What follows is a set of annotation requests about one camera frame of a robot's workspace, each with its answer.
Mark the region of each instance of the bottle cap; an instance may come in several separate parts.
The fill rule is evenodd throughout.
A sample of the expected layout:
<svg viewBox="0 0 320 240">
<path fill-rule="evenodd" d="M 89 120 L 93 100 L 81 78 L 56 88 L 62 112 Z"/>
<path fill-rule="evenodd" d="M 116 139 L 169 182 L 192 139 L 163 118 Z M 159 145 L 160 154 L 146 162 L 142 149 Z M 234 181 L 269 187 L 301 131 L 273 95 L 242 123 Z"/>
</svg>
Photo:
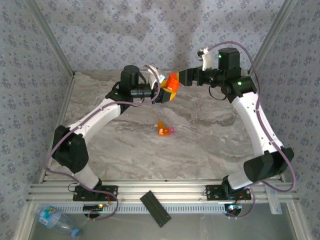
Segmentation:
<svg viewBox="0 0 320 240">
<path fill-rule="evenodd" d="M 79 235 L 80 230 L 78 228 L 75 228 L 71 231 L 71 237 L 75 238 Z"/>
</svg>

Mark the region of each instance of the black cable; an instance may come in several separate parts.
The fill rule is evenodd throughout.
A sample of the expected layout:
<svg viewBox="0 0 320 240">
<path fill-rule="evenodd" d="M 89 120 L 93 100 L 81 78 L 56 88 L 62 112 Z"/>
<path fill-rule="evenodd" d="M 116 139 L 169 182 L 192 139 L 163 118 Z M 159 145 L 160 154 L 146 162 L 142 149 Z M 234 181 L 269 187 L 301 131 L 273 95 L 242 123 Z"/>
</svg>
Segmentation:
<svg viewBox="0 0 320 240">
<path fill-rule="evenodd" d="M 139 72 L 138 75 L 144 81 L 144 84 L 147 84 L 147 80 L 146 80 L 145 76 L 143 76 L 141 72 Z"/>
<path fill-rule="evenodd" d="M 227 99 L 227 96 L 225 96 L 223 99 L 219 99 L 219 98 L 214 97 L 214 96 L 212 95 L 210 89 L 211 89 L 211 86 L 209 86 L 209 89 L 208 89 L 208 90 L 209 90 L 209 95 L 210 95 L 213 99 L 219 100 L 219 101 L 223 101 L 223 100 L 226 100 L 226 99 Z"/>
<path fill-rule="evenodd" d="M 207 189 L 203 190 L 202 195 L 207 196 Z"/>
<path fill-rule="evenodd" d="M 72 184 L 76 184 L 76 185 L 77 185 L 78 183 L 72 182 L 72 183 L 70 183 L 70 184 L 68 185 L 68 187 L 67 187 L 69 192 L 74 193 L 75 191 L 71 191 L 71 190 L 69 189 L 69 187 L 70 187 Z"/>
</svg>

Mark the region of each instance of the metal base plate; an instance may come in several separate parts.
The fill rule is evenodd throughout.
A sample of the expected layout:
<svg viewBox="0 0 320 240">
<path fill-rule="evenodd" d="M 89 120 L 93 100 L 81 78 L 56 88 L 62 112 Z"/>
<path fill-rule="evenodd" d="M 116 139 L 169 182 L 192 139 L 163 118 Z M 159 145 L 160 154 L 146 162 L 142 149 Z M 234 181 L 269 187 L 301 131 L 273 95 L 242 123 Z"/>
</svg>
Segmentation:
<svg viewBox="0 0 320 240">
<path fill-rule="evenodd" d="M 106 191 L 118 196 L 118 186 L 115 185 L 102 185 L 100 186 L 99 191 Z M 109 199 L 110 201 L 116 201 L 116 199 L 111 195 L 109 195 L 108 198 L 106 194 L 88 191 L 84 189 L 82 186 L 76 186 L 73 192 L 73 201 L 75 202 L 106 202 Z"/>
<path fill-rule="evenodd" d="M 226 197 L 221 185 L 206 185 L 205 186 L 206 199 L 208 201 L 222 201 L 222 200 L 251 200 L 249 189 L 243 189 Z"/>
</svg>

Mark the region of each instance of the black plastic piece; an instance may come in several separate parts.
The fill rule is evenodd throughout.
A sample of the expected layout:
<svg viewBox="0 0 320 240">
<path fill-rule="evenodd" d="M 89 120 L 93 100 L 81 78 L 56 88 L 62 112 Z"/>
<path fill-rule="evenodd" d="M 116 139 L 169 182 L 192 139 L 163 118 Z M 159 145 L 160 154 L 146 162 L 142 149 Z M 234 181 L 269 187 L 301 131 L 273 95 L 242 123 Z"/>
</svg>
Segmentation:
<svg viewBox="0 0 320 240">
<path fill-rule="evenodd" d="M 226 191 L 225 185 L 206 185 L 206 199 L 208 201 L 223 201 L 223 200 L 242 200 L 242 195 L 246 200 L 251 200 L 249 189 L 240 188 L 233 191 Z"/>
<path fill-rule="evenodd" d="M 249 76 L 227 79 L 224 81 L 224 84 L 220 84 L 220 86 L 221 92 L 228 98 L 230 103 L 232 103 L 236 97 L 243 97 L 243 94 L 257 92 L 257 88 Z"/>
<path fill-rule="evenodd" d="M 228 214 L 232 215 L 232 216 L 239 216 L 239 214 L 241 213 L 241 208 L 235 208 L 235 209 L 229 209 L 229 206 L 232 204 L 225 204 L 224 205 L 224 209 L 227 212 L 227 216 Z"/>
<path fill-rule="evenodd" d="M 240 52 L 235 47 L 219 49 L 219 70 L 232 70 L 240 68 Z"/>
<path fill-rule="evenodd" d="M 70 131 L 65 126 L 58 126 L 54 131 L 52 148 Z M 72 133 L 53 153 L 52 157 L 72 173 L 80 172 L 88 163 L 89 155 L 85 139 L 81 134 Z"/>
<path fill-rule="evenodd" d="M 143 195 L 140 200 L 146 209 L 148 209 L 149 213 L 160 228 L 162 228 L 171 219 L 171 216 L 151 191 L 148 191 Z"/>
<path fill-rule="evenodd" d="M 282 151 L 291 162 L 295 155 L 292 148 L 284 148 Z M 263 156 L 255 157 L 243 164 L 245 175 L 253 183 L 280 175 L 286 170 L 287 166 L 287 163 L 278 151 L 272 153 L 266 152 Z"/>
<path fill-rule="evenodd" d="M 202 71 L 202 67 L 189 68 L 179 72 L 179 82 L 184 86 L 192 86 L 193 81 L 197 86 L 211 85 L 215 69 L 208 68 Z"/>
<path fill-rule="evenodd" d="M 100 216 L 100 214 L 98 212 L 102 211 L 103 208 L 100 208 L 98 205 L 84 205 L 82 210 L 84 212 L 88 212 L 88 213 L 84 213 L 84 215 L 86 217 L 89 216 L 89 218 L 95 219 Z"/>
<path fill-rule="evenodd" d="M 140 69 L 134 65 L 127 65 L 123 68 L 120 77 L 119 90 L 127 95 L 138 86 Z"/>
<path fill-rule="evenodd" d="M 164 90 L 163 88 L 160 88 L 160 93 L 159 93 L 158 97 L 152 103 L 168 102 L 168 101 L 170 101 L 171 94 L 172 94 L 171 92 L 168 92 L 168 91 Z"/>
<path fill-rule="evenodd" d="M 118 186 L 115 185 L 101 185 L 101 181 L 96 185 L 94 190 L 105 191 L 118 195 Z M 73 192 L 73 201 L 75 202 L 90 202 L 90 201 L 98 201 L 98 202 L 106 202 L 110 199 L 110 201 L 116 201 L 116 199 L 109 195 L 103 193 L 92 192 L 84 189 L 82 186 L 76 186 Z"/>
<path fill-rule="evenodd" d="M 153 95 L 153 90 L 150 87 L 150 84 L 138 84 L 138 86 L 130 91 L 131 96 L 136 98 L 150 98 Z"/>
<path fill-rule="evenodd" d="M 118 91 L 117 89 L 111 90 L 107 95 L 105 95 L 106 99 L 112 99 L 113 101 L 124 101 L 124 102 L 133 102 L 134 99 L 130 94 L 126 94 Z M 128 104 L 120 104 L 120 112 L 124 113 L 130 107 Z"/>
</svg>

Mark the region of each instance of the wire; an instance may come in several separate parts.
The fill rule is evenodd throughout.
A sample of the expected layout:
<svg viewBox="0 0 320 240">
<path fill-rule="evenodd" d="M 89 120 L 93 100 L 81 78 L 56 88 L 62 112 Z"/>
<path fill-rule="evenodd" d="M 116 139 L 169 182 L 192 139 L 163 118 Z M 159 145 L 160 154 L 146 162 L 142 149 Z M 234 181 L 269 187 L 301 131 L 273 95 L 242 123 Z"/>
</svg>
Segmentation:
<svg viewBox="0 0 320 240">
<path fill-rule="evenodd" d="M 207 189 L 203 190 L 202 195 L 207 196 Z"/>
<path fill-rule="evenodd" d="M 227 99 L 227 96 L 225 96 L 223 99 L 219 99 L 219 98 L 216 98 L 216 97 L 214 97 L 213 95 L 212 95 L 212 93 L 211 93 L 211 86 L 209 86 L 209 95 L 213 98 L 213 99 L 215 99 L 215 100 L 219 100 L 219 101 L 223 101 L 223 100 L 226 100 Z"/>
<path fill-rule="evenodd" d="M 76 181 L 77 183 L 79 183 L 79 185 L 81 187 L 83 187 L 84 189 L 90 191 L 90 192 L 93 192 L 93 193 L 99 193 L 99 194 L 106 194 L 106 195 L 110 195 L 112 197 L 114 197 L 115 201 L 116 201 L 116 207 L 114 209 L 114 211 L 112 213 L 110 213 L 109 215 L 106 215 L 104 217 L 100 217 L 100 218 L 94 218 L 95 221 L 97 220 L 103 220 L 103 219 L 107 219 L 107 218 L 110 218 L 112 217 L 113 215 L 116 214 L 117 210 L 118 210 L 118 207 L 119 207 L 119 200 L 117 198 L 116 195 L 114 195 L 113 193 L 111 192 L 108 192 L 108 191 L 101 191 L 101 190 L 95 190 L 95 189 L 91 189 L 87 186 L 85 186 L 84 184 L 82 184 L 76 177 L 70 175 L 69 173 L 65 173 L 65 172 L 61 172 L 61 171 L 53 171 L 51 169 L 48 168 L 48 164 L 52 158 L 52 155 L 56 152 L 56 150 L 58 149 L 58 147 L 72 134 L 74 133 L 77 129 L 81 128 L 83 125 L 85 125 L 92 117 L 94 117 L 97 113 L 99 113 L 100 111 L 103 111 L 105 108 L 111 106 L 111 105 L 114 105 L 114 104 L 127 104 L 127 105 L 130 105 L 130 106 L 140 106 L 140 105 L 148 105 L 148 104 L 152 104 L 152 102 L 154 100 L 157 99 L 157 97 L 159 96 L 159 93 L 160 93 L 160 81 L 159 81 L 159 78 L 157 76 L 157 74 L 155 73 L 155 71 L 148 65 L 145 65 L 146 68 L 148 68 L 152 74 L 155 76 L 155 79 L 156 79 L 156 82 L 157 82 L 157 85 L 158 85 L 158 88 L 157 88 L 157 91 L 156 91 L 156 94 L 155 96 L 150 99 L 149 101 L 146 101 L 146 102 L 143 102 L 143 103 L 134 103 L 134 102 L 129 102 L 129 101 L 114 101 L 114 102 L 110 102 L 110 103 L 107 103 L 106 105 L 102 106 L 101 108 L 97 109 L 96 111 L 92 112 L 82 123 L 80 123 L 78 126 L 76 126 L 75 128 L 71 129 L 66 135 L 64 135 L 60 140 L 59 142 L 52 148 L 51 152 L 46 156 L 45 158 L 45 162 L 44 162 L 44 170 L 51 173 L 51 174 L 57 174 L 57 175 L 63 175 L 63 176 L 66 176 L 68 178 L 71 178 L 72 180 Z"/>
<path fill-rule="evenodd" d="M 145 76 L 143 76 L 143 74 L 140 71 L 139 71 L 138 75 L 144 81 L 144 84 L 147 84 L 147 80 L 146 80 Z"/>
<path fill-rule="evenodd" d="M 246 212 L 246 214 L 244 214 L 244 215 L 242 215 L 242 216 L 235 216 L 235 215 L 227 212 L 227 213 L 225 214 L 226 216 L 232 217 L 232 218 L 235 218 L 235 219 L 240 219 L 240 218 L 245 218 L 245 217 L 247 217 L 247 216 L 253 211 L 253 209 L 254 209 L 254 207 L 255 207 L 255 203 L 256 203 L 256 196 L 255 196 L 254 190 L 253 190 L 250 186 L 249 186 L 248 188 L 250 189 L 250 192 L 251 192 L 251 194 L 252 194 L 252 200 L 253 200 L 252 205 L 251 205 L 249 211 Z"/>
<path fill-rule="evenodd" d="M 265 133 L 265 135 L 267 136 L 268 140 L 270 141 L 270 143 L 274 146 L 274 148 L 280 153 L 280 155 L 283 157 L 285 163 L 288 165 L 289 169 L 290 169 L 290 172 L 291 172 L 291 175 L 292 175 L 292 185 L 289 189 L 286 189 L 286 190 L 282 190 L 282 189 L 279 189 L 279 188 L 276 188 L 274 186 L 272 186 L 271 184 L 269 184 L 268 182 L 266 181 L 262 181 L 265 185 L 267 185 L 268 187 L 276 190 L 277 192 L 281 192 L 281 193 L 287 193 L 287 192 L 290 192 L 292 191 L 295 187 L 296 187 L 296 183 L 297 183 L 297 179 L 296 179 L 296 173 L 295 173 L 295 170 L 294 168 L 292 167 L 289 159 L 287 158 L 287 156 L 285 155 L 285 153 L 282 151 L 282 149 L 273 141 L 273 138 L 271 137 L 271 135 L 269 134 L 263 120 L 262 120 L 262 117 L 260 115 L 260 110 L 259 108 L 261 107 L 261 97 L 262 97 L 262 89 L 260 87 L 260 78 L 259 78 L 259 75 L 258 75 L 258 71 L 257 71 L 257 68 L 256 68 L 256 65 L 254 63 L 254 60 L 252 59 L 250 53 L 248 52 L 248 50 L 240 43 L 236 42 L 236 41 L 223 41 L 223 42 L 220 42 L 214 46 L 211 46 L 208 48 L 208 51 L 211 51 L 212 49 L 220 46 L 220 45 L 225 45 L 225 44 L 234 44 L 234 45 L 237 45 L 239 46 L 240 48 L 242 48 L 242 50 L 246 53 L 246 55 L 248 56 L 249 60 L 250 60 L 250 63 L 252 65 L 252 69 L 253 69 L 253 73 L 255 75 L 255 78 L 256 78 L 256 81 L 257 81 L 257 84 L 258 84 L 258 99 L 256 101 L 256 105 L 255 105 L 255 112 L 256 112 L 256 116 L 258 118 L 258 121 L 260 123 L 260 126 L 263 130 L 263 132 Z"/>
<path fill-rule="evenodd" d="M 74 193 L 75 191 L 71 191 L 71 190 L 69 189 L 69 187 L 70 187 L 72 184 L 76 184 L 76 185 L 77 185 L 78 183 L 72 182 L 72 183 L 70 183 L 70 184 L 68 185 L 68 187 L 67 187 L 69 192 Z"/>
<path fill-rule="evenodd" d="M 241 192 L 239 192 L 239 195 L 241 195 L 241 196 L 243 197 L 244 203 L 246 203 L 246 202 L 247 202 L 247 199 L 246 199 L 245 195 L 243 195 Z"/>
</svg>

